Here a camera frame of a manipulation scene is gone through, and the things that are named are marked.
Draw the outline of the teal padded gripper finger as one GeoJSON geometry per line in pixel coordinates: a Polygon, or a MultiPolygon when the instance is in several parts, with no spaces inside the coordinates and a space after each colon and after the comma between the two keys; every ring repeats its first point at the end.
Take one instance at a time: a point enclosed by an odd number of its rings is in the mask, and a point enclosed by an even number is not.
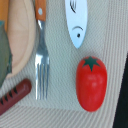
{"type": "Polygon", "coordinates": [[[0,88],[6,76],[12,72],[12,53],[5,29],[0,27],[0,88]]]}

